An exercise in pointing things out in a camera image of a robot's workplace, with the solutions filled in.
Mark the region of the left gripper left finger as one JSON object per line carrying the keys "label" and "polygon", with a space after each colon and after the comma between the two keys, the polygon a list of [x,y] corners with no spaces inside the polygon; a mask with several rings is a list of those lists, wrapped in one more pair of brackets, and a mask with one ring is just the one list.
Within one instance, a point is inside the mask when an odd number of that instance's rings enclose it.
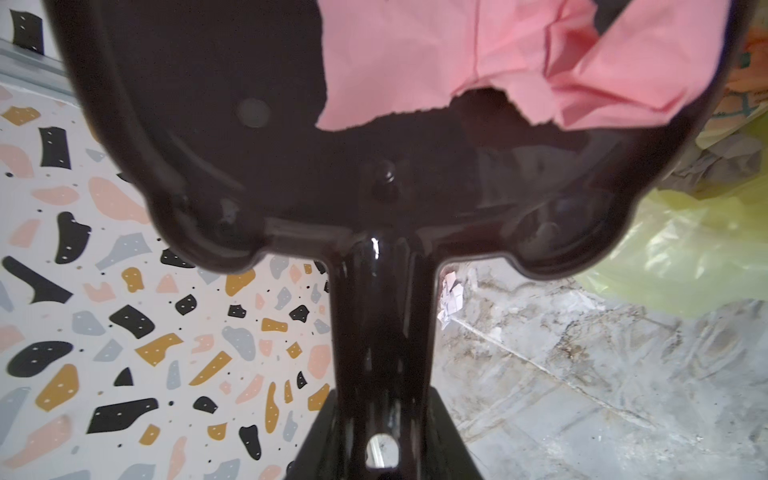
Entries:
{"label": "left gripper left finger", "polygon": [[335,389],[319,411],[286,480],[333,480],[339,478],[339,420]]}

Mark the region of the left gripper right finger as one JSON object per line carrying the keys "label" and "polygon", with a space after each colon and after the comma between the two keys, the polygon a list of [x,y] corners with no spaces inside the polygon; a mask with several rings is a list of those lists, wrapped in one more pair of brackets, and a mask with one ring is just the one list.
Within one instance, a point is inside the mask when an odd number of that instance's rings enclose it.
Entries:
{"label": "left gripper right finger", "polygon": [[482,480],[470,452],[434,387],[427,406],[427,478]]}

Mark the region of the cream bin with green bag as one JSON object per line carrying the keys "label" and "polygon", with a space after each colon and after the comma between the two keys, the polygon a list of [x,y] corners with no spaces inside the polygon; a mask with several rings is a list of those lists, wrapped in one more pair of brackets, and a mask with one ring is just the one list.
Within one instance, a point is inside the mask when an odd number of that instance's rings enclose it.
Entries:
{"label": "cream bin with green bag", "polygon": [[623,240],[577,275],[586,290],[681,317],[767,298],[767,4],[695,143]]}

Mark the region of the dark brown plastic dustpan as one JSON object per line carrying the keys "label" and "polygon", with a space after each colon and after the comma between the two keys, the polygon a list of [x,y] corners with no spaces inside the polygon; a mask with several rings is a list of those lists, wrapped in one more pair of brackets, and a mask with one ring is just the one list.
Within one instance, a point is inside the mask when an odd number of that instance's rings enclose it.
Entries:
{"label": "dark brown plastic dustpan", "polygon": [[338,479],[428,479],[441,267],[535,280],[605,257],[709,113],[755,5],[729,1],[718,68],[664,127],[532,126],[498,91],[340,133],[314,1],[49,1],[68,77],[161,236],[220,273],[269,253],[329,272]]}

